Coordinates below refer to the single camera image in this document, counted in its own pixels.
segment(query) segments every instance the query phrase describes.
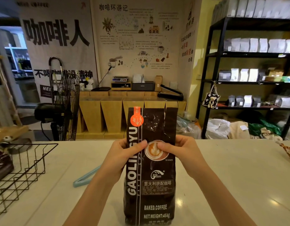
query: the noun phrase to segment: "coffee bag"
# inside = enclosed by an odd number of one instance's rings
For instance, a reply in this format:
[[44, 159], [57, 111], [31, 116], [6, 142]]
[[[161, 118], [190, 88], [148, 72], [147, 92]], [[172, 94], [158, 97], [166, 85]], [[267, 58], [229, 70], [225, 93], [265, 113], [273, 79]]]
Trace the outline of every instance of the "coffee bag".
[[141, 152], [126, 163], [125, 222], [130, 225], [169, 224], [175, 209], [175, 156], [158, 142], [175, 144], [177, 108], [128, 110], [127, 143], [147, 140]]

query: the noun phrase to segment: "wire rack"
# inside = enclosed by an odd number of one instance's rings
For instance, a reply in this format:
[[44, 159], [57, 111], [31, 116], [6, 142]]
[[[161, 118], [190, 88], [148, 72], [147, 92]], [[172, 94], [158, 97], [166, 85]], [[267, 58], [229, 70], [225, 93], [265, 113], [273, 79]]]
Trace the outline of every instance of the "wire rack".
[[45, 156], [58, 144], [0, 144], [9, 152], [14, 170], [0, 181], [0, 215], [45, 173]]

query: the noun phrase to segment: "hand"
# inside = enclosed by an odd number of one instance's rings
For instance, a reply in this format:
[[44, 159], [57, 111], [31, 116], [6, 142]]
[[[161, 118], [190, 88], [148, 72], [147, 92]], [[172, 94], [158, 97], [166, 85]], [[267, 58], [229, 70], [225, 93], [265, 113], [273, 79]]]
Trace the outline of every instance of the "hand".
[[192, 137], [176, 135], [175, 146], [159, 142], [158, 148], [178, 157], [188, 175], [193, 179], [196, 179], [202, 169], [209, 167]]
[[126, 139], [114, 141], [100, 169], [96, 173], [103, 175], [105, 181], [112, 185], [119, 181], [123, 167], [128, 158], [142, 151], [147, 146], [147, 141], [143, 140], [142, 142], [125, 149], [126, 145]]

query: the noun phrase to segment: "left hand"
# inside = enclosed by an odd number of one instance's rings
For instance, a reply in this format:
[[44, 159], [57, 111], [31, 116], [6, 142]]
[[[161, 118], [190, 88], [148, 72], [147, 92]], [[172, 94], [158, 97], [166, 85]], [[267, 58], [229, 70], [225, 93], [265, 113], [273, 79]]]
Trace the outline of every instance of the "left hand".
[[111, 185], [119, 181], [128, 158], [142, 151], [147, 146], [147, 141], [143, 140], [130, 148], [126, 148], [126, 145], [126, 138], [114, 141], [100, 169], [96, 173], [103, 175], [105, 181]]

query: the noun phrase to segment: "digital scale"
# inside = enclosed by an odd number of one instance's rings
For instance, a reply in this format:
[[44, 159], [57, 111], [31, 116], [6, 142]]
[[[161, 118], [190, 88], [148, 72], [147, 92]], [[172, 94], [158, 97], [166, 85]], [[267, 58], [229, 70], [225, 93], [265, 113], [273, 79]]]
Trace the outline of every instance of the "digital scale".
[[113, 82], [127, 82], [128, 81], [128, 76], [113, 76], [112, 77]]

